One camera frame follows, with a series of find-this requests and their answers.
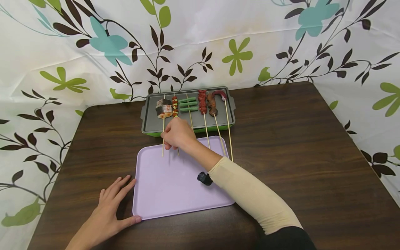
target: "brown table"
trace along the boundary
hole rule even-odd
[[[231,95],[235,162],[289,204],[318,249],[399,249],[398,206],[312,84]],[[30,250],[64,249],[97,206],[100,190],[135,174],[141,148],[161,144],[140,131],[143,105],[86,110]],[[222,136],[228,142],[228,131]],[[118,218],[131,215],[132,196],[122,201]],[[143,221],[97,249],[249,249],[259,234],[256,221],[235,204]]]

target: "wooden skewer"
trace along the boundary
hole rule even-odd
[[[192,113],[190,112],[190,110],[189,110],[189,116],[190,116],[190,126],[192,127],[192,131],[194,132],[194,130],[193,130],[193,121],[192,121]]]
[[[208,148],[211,149],[211,147],[210,147],[210,140],[208,139],[208,130],[207,130],[207,123],[206,123],[206,114],[203,114],[203,116],[204,116],[204,125],[206,126],[206,134],[207,134]]]
[[[230,160],[233,162],[232,140],[230,139],[230,127],[229,127],[228,106],[226,105],[226,100],[224,100],[224,102],[225,102],[225,110],[226,110],[226,120],[228,121],[228,134],[229,134],[229,146],[230,146]]]
[[[218,134],[220,135],[221,147],[222,147],[222,150],[224,151],[224,156],[225,156],[226,155],[225,148],[224,148],[224,144],[222,143],[222,137],[221,137],[220,129],[218,127],[216,115],[214,115],[214,118],[215,118],[215,124],[217,125]]]
[[[162,131],[164,132],[165,130],[165,114],[162,117]],[[164,138],[162,139],[162,156],[164,157]]]

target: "green flower print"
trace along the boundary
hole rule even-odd
[[[250,42],[250,37],[247,37],[243,40],[243,42],[240,44],[239,49],[236,49],[236,41],[235,39],[231,39],[229,41],[229,48],[230,51],[232,51],[233,55],[227,56],[222,59],[223,63],[228,63],[233,60],[232,64],[230,65],[229,69],[229,74],[233,76],[236,71],[236,66],[238,66],[238,71],[241,73],[243,71],[242,67],[242,62],[240,60],[245,60],[248,61],[251,58],[253,58],[253,52],[251,51],[246,51],[246,52],[241,52],[244,47],[248,45]]]
[[[306,31],[310,36],[318,36],[322,30],[322,20],[331,18],[338,10],[339,4],[327,4],[329,0],[318,0],[315,7],[303,10],[299,16],[300,29],[296,32],[299,40]]]
[[[59,86],[53,88],[53,90],[63,90],[65,88],[68,88],[69,90],[72,90],[76,93],[83,93],[83,90],[90,90],[87,87],[83,87],[83,86],[77,86],[77,85],[81,85],[86,83],[85,79],[82,78],[74,78],[71,79],[69,81],[66,81],[66,73],[65,73],[65,68],[63,67],[57,67],[57,73],[58,76],[60,77],[60,79],[57,79],[56,77],[50,75],[49,73],[47,73],[46,71],[40,71],[40,74],[46,78],[49,81],[55,82],[57,84],[59,84]]]
[[[379,101],[377,101],[373,106],[372,109],[379,110],[382,109],[393,102],[393,104],[388,108],[386,111],[385,116],[393,115],[400,106],[400,88],[394,86],[391,83],[383,82],[380,84],[380,89],[384,92],[391,93],[393,95],[387,96]]]
[[[103,26],[94,18],[90,17],[90,23],[97,37],[89,40],[90,45],[98,51],[104,52],[104,56],[114,66],[117,66],[117,59],[127,65],[132,65],[130,59],[120,50],[128,46],[128,42],[121,36],[107,36]]]

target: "purple tray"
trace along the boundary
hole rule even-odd
[[[223,155],[219,136],[209,140],[211,149]],[[198,141],[208,147],[207,138]],[[222,142],[227,152],[224,139]],[[206,186],[197,180],[200,172],[207,171],[183,150],[180,156],[176,150],[164,150],[164,157],[161,154],[162,145],[145,147],[138,153],[133,215],[148,220],[234,203],[215,183]]]

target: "floral curtain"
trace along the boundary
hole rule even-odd
[[[309,81],[400,205],[400,2],[0,0],[0,248],[26,249],[84,110]]]

